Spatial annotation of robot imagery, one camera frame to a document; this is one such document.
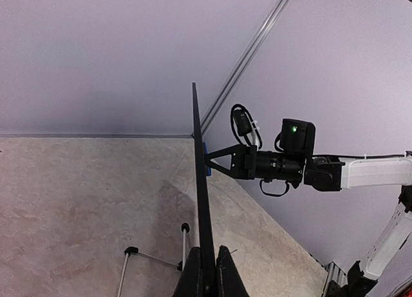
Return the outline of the small whiteboard with wire stand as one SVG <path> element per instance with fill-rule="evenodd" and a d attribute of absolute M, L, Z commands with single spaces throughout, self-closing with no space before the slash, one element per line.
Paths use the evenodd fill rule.
<path fill-rule="evenodd" d="M 200 112 L 198 106 L 198 96 L 196 83 L 192 83 L 192 115 L 194 139 L 194 163 L 196 176 L 196 201 L 198 210 L 198 232 L 199 248 L 201 249 L 201 268 L 203 271 L 203 296 L 217 296 L 216 278 L 216 258 L 214 250 L 214 240 L 212 235 L 211 212 L 209 204 L 209 193 L 207 187 L 207 176 L 205 175 L 205 162 L 203 157 L 203 139 L 200 126 Z M 117 289 L 117 296 L 122 295 L 124 280 L 126 278 L 127 263 L 131 256 L 146 258 L 160 265 L 170 267 L 182 273 L 186 259 L 191 248 L 189 247 L 190 225 L 184 222 L 181 225 L 182 232 L 182 259 L 178 263 L 171 263 L 167 260 L 157 258 L 150 254 L 141 252 L 138 247 L 129 246 L 124 250 L 124 263 L 120 275 Z"/>

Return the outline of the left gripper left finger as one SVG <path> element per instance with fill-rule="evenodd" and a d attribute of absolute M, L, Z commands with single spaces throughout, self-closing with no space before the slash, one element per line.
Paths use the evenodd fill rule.
<path fill-rule="evenodd" d="M 201 249 L 199 247 L 192 247 L 172 297 L 200 296 L 203 296 Z"/>

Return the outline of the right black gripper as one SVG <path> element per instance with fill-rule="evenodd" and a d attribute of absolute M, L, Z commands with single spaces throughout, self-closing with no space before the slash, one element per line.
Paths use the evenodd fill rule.
<path fill-rule="evenodd" d="M 239 180 L 253 180 L 256 176 L 257 146 L 237 144 L 207 154 L 208 165 L 230 178 Z M 232 157 L 232 167 L 225 168 L 212 159 Z"/>

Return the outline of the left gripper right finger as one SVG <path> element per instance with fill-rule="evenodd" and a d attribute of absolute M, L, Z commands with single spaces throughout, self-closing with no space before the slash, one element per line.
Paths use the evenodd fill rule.
<path fill-rule="evenodd" d="M 216 278 L 219 297 L 248 297 L 248 292 L 229 248 L 221 245 L 216 259 Z"/>

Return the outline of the black whiteboard eraser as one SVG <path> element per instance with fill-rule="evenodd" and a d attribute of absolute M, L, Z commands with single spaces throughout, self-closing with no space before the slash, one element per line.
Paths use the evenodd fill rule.
<path fill-rule="evenodd" d="M 203 142 L 203 157 L 204 157 L 204 162 L 205 162 L 205 175 L 207 177 L 210 177 L 212 175 L 211 172 L 211 167 L 208 165 L 208 149 L 207 149 L 207 143 Z"/>

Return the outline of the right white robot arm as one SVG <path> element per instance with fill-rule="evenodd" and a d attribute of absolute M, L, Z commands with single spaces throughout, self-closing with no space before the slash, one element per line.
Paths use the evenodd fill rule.
<path fill-rule="evenodd" d="M 321 192 L 368 186 L 400 186 L 401 192 L 389 223 L 358 263 L 361 275 L 376 281 L 411 234 L 411 153 L 351 157 L 314 155 L 315 126 L 283 119 L 275 151 L 237 144 L 205 156 L 210 168 L 238 180 L 260 183 L 283 180 L 286 188 L 300 184 Z"/>

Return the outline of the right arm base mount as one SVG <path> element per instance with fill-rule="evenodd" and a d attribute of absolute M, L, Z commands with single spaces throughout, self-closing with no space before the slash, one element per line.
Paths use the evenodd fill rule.
<path fill-rule="evenodd" d="M 360 267 L 360 260 L 357 260 L 348 273 L 335 263 L 330 262 L 324 268 L 327 271 L 322 297 L 331 296 L 366 296 L 378 280 L 367 278 Z"/>

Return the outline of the right aluminium corner post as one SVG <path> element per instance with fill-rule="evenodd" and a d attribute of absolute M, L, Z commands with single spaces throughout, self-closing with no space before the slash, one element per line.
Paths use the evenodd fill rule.
<path fill-rule="evenodd" d="M 202 118 L 200 122 L 202 135 L 206 134 L 207 130 L 210 128 L 214 119 L 220 112 L 220 109 L 290 2 L 291 0 L 277 0 L 269 10 L 267 16 L 264 18 L 263 22 L 247 44 L 247 47 L 236 61 L 233 69 L 225 79 L 217 97 L 213 100 L 205 116 Z"/>

